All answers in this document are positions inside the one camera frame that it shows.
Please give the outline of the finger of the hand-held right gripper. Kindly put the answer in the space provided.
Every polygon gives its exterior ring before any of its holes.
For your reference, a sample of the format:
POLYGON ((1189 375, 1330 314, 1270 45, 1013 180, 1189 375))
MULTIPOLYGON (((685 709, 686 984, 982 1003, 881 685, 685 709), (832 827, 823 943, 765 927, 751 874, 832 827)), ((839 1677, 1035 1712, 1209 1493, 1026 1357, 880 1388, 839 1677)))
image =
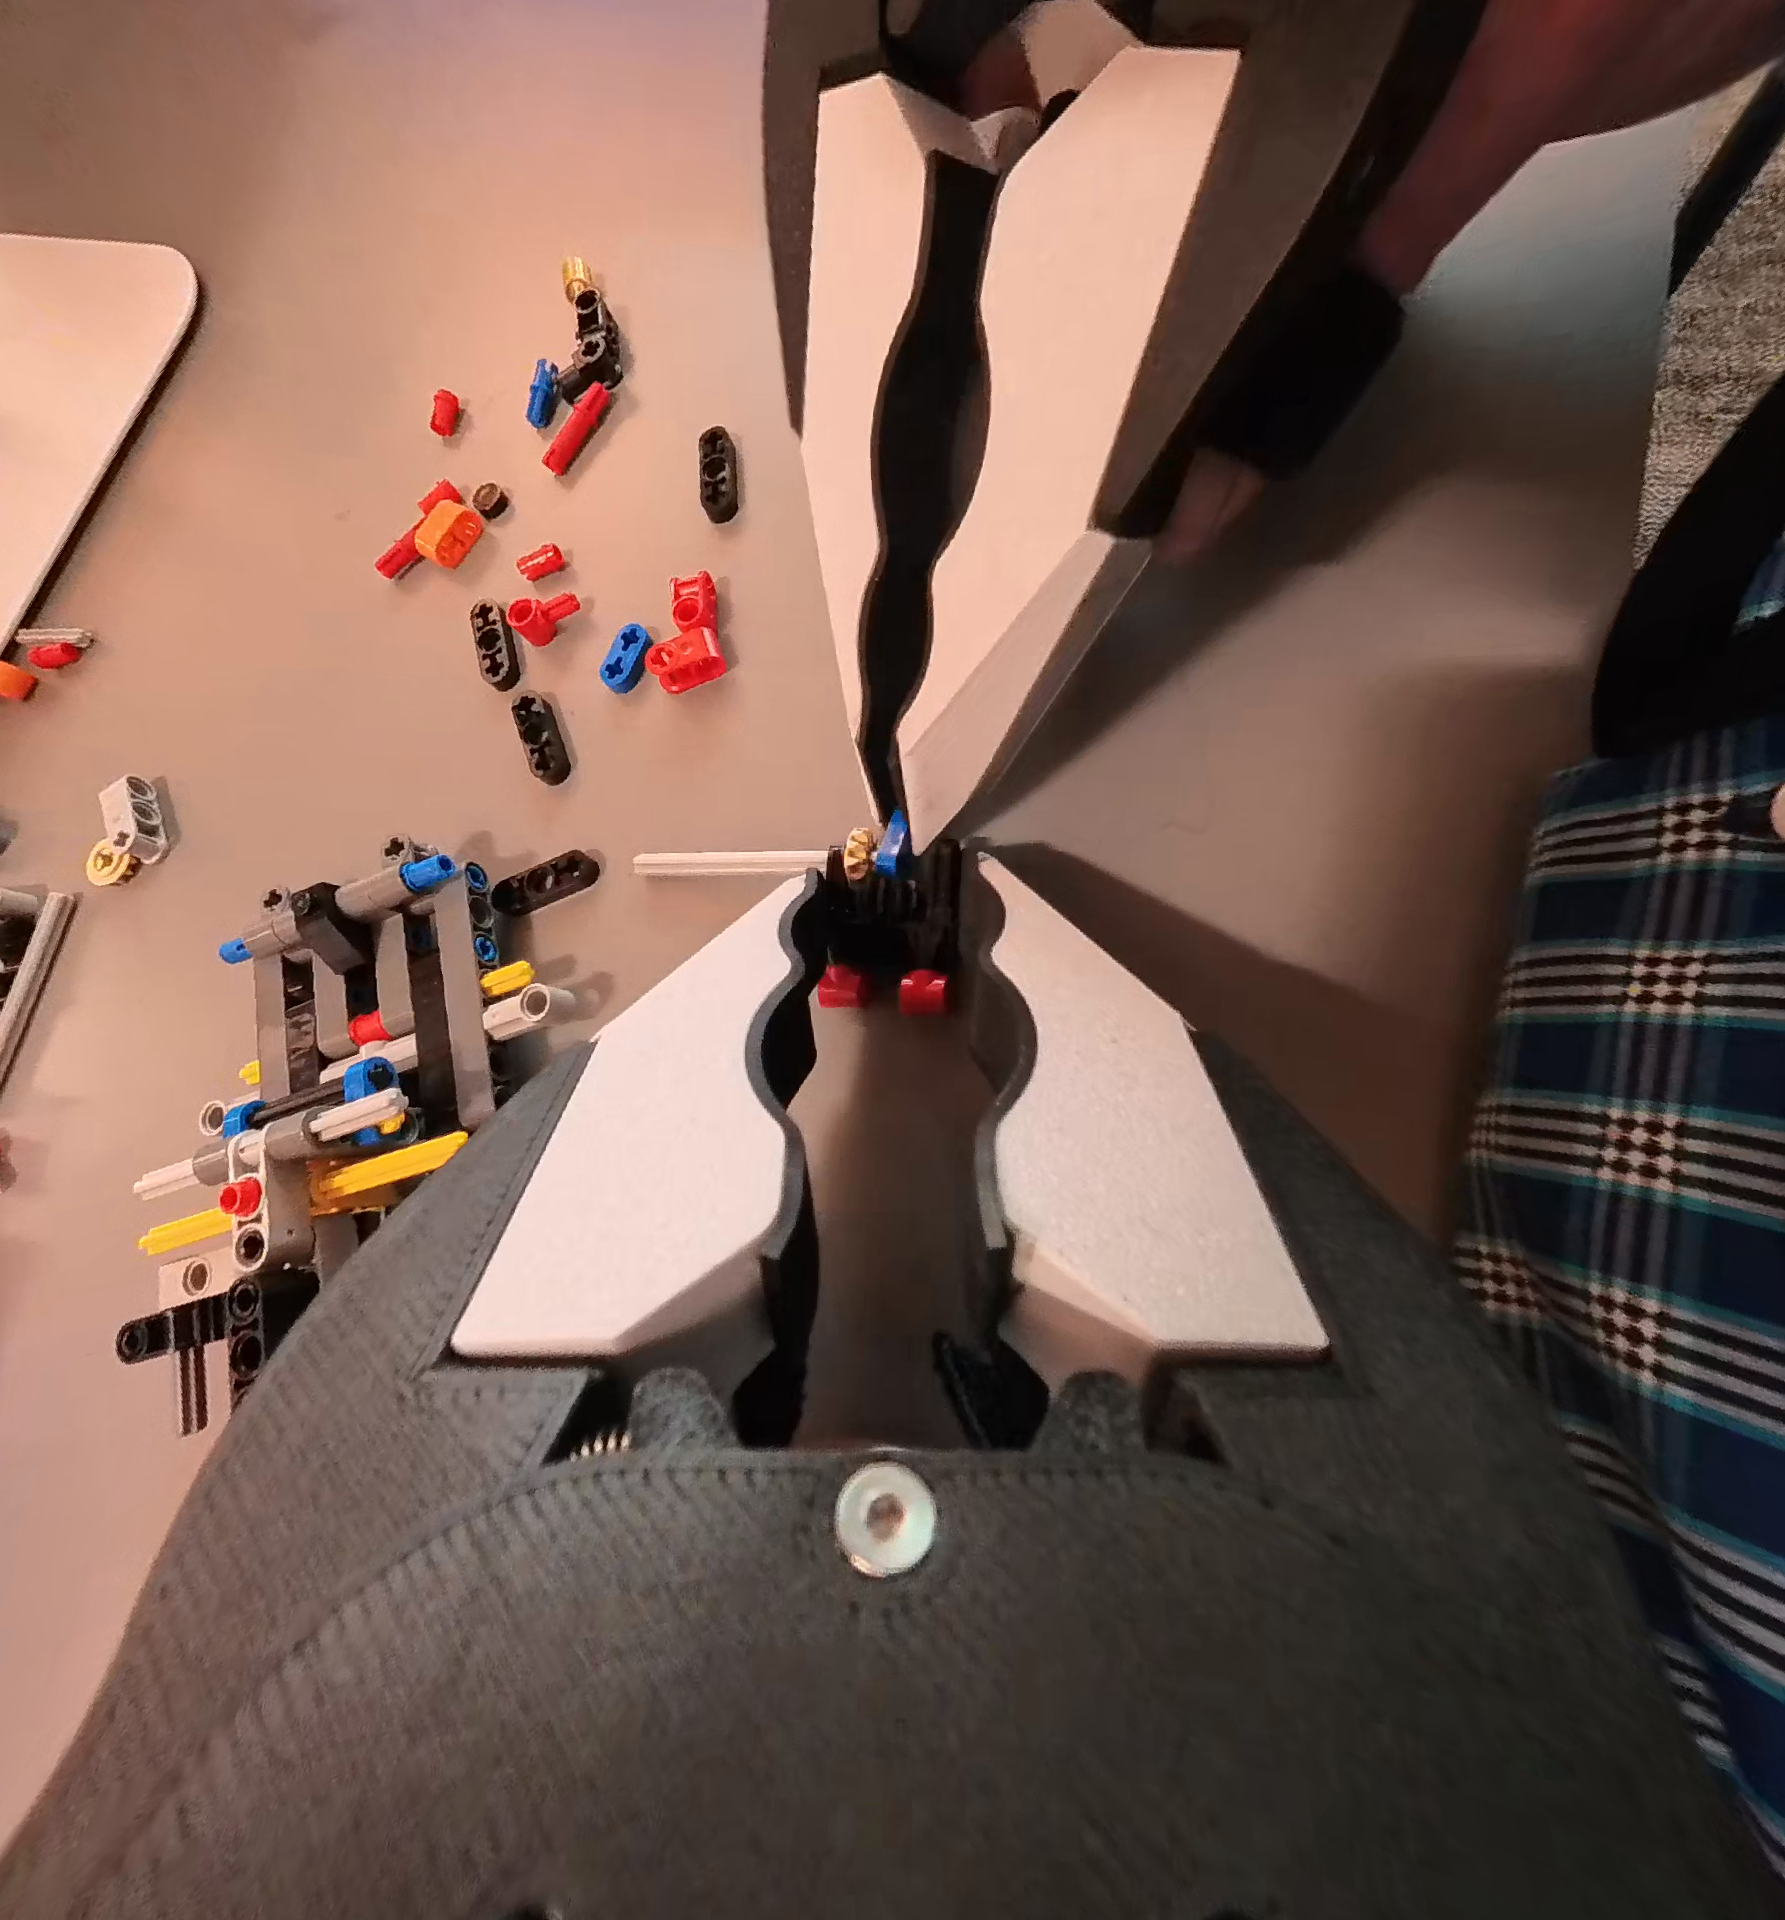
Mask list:
POLYGON ((894 728, 916 672, 916 587, 885 527, 880 423, 927 252, 922 100, 876 73, 819 100, 801 457, 845 732, 873 816, 899 807, 894 728))
POLYGON ((1098 526, 1095 498, 1237 77, 1239 51, 1125 47, 1002 180, 982 460, 929 573, 927 667, 896 734, 913 836, 1020 752, 1150 558, 1098 526))

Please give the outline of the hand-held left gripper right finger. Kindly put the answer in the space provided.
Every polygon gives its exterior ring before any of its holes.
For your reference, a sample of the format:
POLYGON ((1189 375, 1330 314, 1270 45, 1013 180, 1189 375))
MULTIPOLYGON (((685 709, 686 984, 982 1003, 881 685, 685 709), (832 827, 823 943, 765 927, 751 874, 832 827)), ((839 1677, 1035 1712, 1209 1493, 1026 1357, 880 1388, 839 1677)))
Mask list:
POLYGON ((1303 1365, 1330 1339, 1187 1019, 999 856, 968 872, 974 1308, 1051 1392, 1196 1363, 1303 1365))

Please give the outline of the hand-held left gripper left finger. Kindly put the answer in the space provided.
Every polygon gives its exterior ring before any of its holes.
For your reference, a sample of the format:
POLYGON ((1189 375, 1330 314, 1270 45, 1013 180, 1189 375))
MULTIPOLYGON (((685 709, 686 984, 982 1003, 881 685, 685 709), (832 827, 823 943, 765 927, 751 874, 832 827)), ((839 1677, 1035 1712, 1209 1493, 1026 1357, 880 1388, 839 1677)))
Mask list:
POLYGON ((804 1138, 817 876, 758 905, 611 1019, 577 1059, 449 1347, 617 1378, 683 1367, 743 1440, 792 1440, 817 1235, 804 1138))

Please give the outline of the small black lego subassembly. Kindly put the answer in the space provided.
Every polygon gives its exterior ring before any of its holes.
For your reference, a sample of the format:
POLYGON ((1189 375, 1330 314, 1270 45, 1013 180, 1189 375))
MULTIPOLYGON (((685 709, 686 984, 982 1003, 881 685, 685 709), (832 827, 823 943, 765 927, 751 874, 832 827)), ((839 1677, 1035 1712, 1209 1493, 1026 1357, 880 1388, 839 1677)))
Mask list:
POLYGON ((957 961, 959 846, 914 851, 905 809, 881 829, 854 829, 825 858, 826 959, 817 983, 825 1007, 861 1009, 880 986, 905 1017, 952 1007, 957 961))

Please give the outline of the large lego technic chassis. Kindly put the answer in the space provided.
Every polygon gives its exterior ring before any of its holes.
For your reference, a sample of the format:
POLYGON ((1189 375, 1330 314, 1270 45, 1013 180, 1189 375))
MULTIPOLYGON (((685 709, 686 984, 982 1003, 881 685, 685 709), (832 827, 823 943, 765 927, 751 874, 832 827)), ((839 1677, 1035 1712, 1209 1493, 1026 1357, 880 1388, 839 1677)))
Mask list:
POLYGON ((396 834, 372 874, 270 890, 219 948, 252 983, 254 1060, 185 1156, 136 1179, 140 1203, 195 1210, 140 1237, 157 1304, 113 1335, 126 1365, 171 1363, 182 1436, 208 1426, 212 1373, 239 1406, 335 1272, 517 1089, 519 1044, 575 1016, 506 938, 598 876, 574 849, 493 877, 396 834))

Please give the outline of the light grey lego beam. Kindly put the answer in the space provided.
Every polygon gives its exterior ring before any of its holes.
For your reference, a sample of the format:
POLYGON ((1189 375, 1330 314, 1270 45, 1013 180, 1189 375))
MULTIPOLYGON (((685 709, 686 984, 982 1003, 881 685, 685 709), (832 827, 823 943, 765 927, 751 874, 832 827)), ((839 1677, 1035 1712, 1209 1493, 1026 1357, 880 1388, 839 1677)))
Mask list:
POLYGON ((157 866, 175 844, 157 786, 141 775, 121 775, 107 782, 97 803, 102 843, 113 855, 140 868, 157 866))

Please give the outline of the short grey lego axle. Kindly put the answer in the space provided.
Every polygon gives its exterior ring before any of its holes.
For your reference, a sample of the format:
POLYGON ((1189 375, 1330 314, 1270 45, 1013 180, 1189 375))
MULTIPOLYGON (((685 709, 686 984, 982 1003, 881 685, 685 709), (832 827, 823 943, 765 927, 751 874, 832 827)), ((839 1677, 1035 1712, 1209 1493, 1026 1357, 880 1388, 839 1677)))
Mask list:
POLYGON ((41 995, 55 972, 77 901, 77 892, 53 890, 45 893, 37 910, 18 972, 0 1007, 0 1098, 37 1017, 41 995))

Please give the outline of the person's right hand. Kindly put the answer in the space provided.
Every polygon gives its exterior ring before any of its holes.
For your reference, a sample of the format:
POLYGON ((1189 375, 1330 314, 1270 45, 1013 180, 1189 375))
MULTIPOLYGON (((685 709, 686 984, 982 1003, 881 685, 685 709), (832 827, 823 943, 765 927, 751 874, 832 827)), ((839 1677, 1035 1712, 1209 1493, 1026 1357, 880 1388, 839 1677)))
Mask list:
POLYGON ((1193 428, 1162 549, 1193 554, 1312 463, 1382 371, 1405 300, 1542 148, 1698 102, 1785 55, 1785 2, 1493 2, 1355 247, 1265 322, 1193 428))

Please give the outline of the grey upholstered chair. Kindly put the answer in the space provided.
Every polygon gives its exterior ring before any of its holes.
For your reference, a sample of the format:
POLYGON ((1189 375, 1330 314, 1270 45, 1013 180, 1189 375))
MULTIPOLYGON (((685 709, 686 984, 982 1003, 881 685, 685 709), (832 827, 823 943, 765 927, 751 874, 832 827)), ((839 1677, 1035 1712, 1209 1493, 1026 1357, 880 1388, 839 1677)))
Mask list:
POLYGON ((1785 136, 1665 303, 1633 558, 1785 370, 1785 136))

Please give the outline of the person's blue plaid shirt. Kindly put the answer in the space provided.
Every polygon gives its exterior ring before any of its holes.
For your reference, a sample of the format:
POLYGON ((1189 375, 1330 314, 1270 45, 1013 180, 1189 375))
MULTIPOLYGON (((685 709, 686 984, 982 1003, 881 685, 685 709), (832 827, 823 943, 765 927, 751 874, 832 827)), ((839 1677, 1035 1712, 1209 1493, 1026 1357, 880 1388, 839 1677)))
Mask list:
POLYGON ((1531 830, 1456 1263, 1785 1883, 1785 426, 1659 535, 1593 730, 1531 830))

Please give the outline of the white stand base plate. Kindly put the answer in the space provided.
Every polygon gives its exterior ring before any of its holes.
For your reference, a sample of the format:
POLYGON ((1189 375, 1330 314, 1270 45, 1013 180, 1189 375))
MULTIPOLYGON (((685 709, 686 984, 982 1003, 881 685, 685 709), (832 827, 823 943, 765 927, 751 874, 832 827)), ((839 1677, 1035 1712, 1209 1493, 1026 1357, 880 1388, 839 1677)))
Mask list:
POLYGON ((0 656, 197 300, 171 247, 0 232, 0 656))

